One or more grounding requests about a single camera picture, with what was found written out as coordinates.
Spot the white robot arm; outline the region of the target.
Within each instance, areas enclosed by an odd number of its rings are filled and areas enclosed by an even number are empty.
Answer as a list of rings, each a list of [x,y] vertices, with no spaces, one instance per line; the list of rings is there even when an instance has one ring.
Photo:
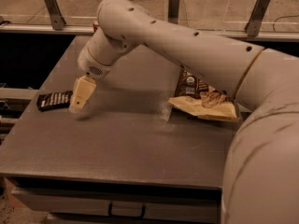
[[[251,112],[228,151],[221,224],[299,224],[299,59],[157,20],[129,0],[102,0],[97,22],[78,56],[84,75],[71,111],[85,106],[121,56],[143,45]]]

